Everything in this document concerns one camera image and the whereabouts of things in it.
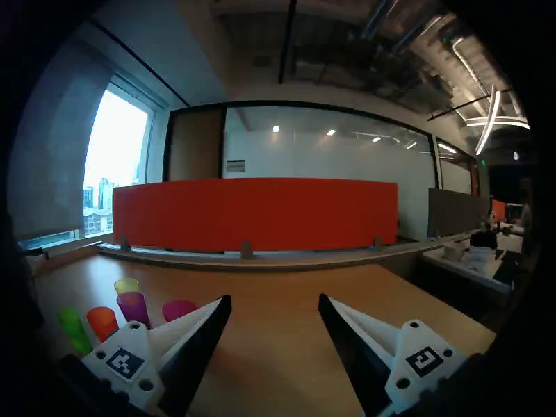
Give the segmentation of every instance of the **window blind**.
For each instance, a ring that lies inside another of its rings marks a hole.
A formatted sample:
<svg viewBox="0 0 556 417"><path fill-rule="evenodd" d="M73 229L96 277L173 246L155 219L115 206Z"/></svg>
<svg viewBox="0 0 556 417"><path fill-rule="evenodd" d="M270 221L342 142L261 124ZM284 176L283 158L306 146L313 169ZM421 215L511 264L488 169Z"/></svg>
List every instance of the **window blind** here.
<svg viewBox="0 0 556 417"><path fill-rule="evenodd" d="M112 75L75 43L63 45L47 65L10 156L8 210L16 238L82 227L85 158Z"/></svg>

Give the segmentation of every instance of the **window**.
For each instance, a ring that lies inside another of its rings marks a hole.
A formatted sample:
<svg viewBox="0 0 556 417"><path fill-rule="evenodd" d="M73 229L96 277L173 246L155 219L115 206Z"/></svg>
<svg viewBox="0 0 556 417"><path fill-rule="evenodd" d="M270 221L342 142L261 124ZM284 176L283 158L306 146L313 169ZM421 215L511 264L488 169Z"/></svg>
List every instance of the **window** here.
<svg viewBox="0 0 556 417"><path fill-rule="evenodd" d="M477 161L471 156L454 147L454 145L437 138L442 188L479 195L479 170Z"/></svg>
<svg viewBox="0 0 556 417"><path fill-rule="evenodd" d="M83 178L85 235L113 230L112 190L145 182L154 112L110 84L93 124Z"/></svg>

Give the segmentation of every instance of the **sky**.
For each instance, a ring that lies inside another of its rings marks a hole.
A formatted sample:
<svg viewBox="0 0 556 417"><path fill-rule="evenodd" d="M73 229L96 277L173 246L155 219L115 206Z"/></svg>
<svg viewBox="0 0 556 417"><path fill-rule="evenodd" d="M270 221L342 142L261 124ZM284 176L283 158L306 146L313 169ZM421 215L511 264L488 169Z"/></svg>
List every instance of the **sky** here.
<svg viewBox="0 0 556 417"><path fill-rule="evenodd" d="M92 125L83 180L83 188L94 188L94 206L98 205L101 179L119 186L131 185L141 158L147 117L112 92L104 92Z"/></svg>

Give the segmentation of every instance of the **green cup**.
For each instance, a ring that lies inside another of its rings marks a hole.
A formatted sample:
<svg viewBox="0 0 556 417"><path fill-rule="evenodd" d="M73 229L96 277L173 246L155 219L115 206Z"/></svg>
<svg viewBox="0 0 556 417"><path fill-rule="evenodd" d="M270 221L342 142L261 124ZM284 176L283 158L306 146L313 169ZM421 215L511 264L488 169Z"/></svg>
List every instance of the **green cup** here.
<svg viewBox="0 0 556 417"><path fill-rule="evenodd" d="M91 342L81 324L79 312L73 307L67 307L60 311L58 319L64 332L72 340L73 345L81 354L88 354L92 351Z"/></svg>

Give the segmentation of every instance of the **orange privacy panel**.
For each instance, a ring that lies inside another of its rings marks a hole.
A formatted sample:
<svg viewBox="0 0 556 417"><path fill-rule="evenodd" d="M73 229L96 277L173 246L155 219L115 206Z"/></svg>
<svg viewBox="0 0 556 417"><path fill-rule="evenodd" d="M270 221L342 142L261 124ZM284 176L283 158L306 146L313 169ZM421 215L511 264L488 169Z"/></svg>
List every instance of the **orange privacy panel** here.
<svg viewBox="0 0 556 417"><path fill-rule="evenodd" d="M120 243L176 250L331 250L395 242L398 186L344 179L171 181L113 191Z"/></svg>
<svg viewBox="0 0 556 417"><path fill-rule="evenodd" d="M503 222L506 218L506 203L493 199L492 211L494 212L494 222Z"/></svg>

